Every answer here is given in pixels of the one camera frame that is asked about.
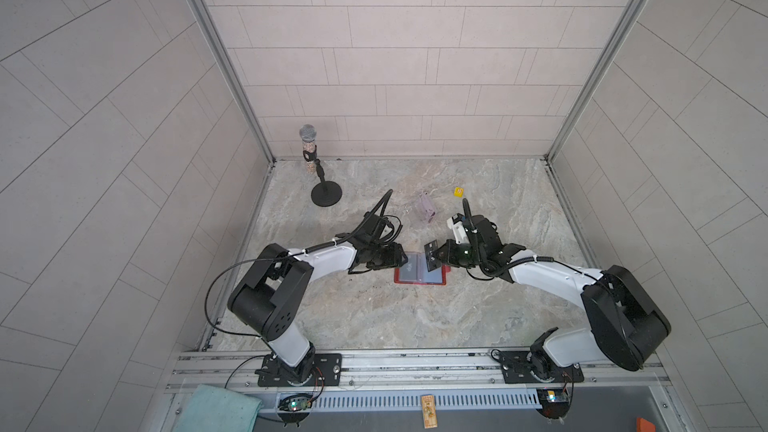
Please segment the red leather card holder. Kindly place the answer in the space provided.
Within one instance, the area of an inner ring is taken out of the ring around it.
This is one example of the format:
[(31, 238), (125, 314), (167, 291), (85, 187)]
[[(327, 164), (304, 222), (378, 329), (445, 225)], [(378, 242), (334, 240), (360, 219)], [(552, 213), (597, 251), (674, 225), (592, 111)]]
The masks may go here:
[(447, 265), (428, 270), (424, 253), (407, 253), (407, 262), (394, 270), (394, 282), (404, 285), (436, 285), (447, 283), (451, 268)]

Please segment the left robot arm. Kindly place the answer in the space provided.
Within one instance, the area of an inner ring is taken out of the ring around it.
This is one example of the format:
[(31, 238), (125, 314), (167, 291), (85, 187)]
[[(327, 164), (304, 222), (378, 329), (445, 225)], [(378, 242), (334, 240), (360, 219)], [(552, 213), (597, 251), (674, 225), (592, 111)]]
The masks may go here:
[(314, 346), (294, 324), (309, 284), (337, 272), (350, 275), (394, 269), (407, 262), (393, 215), (365, 214), (350, 233), (304, 249), (267, 245), (235, 289), (227, 308), (253, 329), (281, 365), (298, 373), (312, 362)]

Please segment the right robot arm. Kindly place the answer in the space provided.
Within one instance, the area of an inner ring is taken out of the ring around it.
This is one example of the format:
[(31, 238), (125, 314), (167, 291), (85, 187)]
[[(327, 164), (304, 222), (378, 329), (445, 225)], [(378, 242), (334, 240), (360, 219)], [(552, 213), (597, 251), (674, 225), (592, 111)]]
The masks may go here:
[(437, 249), (438, 261), (477, 268), (486, 281), (499, 279), (540, 289), (585, 313), (586, 327), (554, 327), (530, 346), (526, 361), (539, 381), (552, 380), (557, 369), (600, 360), (638, 371), (672, 331), (661, 309), (622, 266), (576, 267), (519, 244), (504, 244), (496, 225), (482, 215), (458, 213), (447, 225), (454, 237)]

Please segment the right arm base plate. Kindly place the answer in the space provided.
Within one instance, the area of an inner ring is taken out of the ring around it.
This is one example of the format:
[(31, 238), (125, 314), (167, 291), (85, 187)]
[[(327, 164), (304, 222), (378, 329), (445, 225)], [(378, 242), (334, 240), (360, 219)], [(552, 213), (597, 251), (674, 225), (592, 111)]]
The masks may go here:
[(530, 350), (491, 351), (491, 358), (499, 364), (506, 384), (522, 383), (582, 383), (584, 374), (576, 365), (559, 367), (542, 353)]

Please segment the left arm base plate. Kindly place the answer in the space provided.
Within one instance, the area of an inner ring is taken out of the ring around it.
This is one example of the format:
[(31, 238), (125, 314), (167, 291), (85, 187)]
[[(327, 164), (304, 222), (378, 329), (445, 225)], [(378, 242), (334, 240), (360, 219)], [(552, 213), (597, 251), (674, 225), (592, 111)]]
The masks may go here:
[(290, 367), (276, 355), (263, 359), (256, 370), (259, 387), (338, 386), (343, 356), (339, 353), (311, 353)]

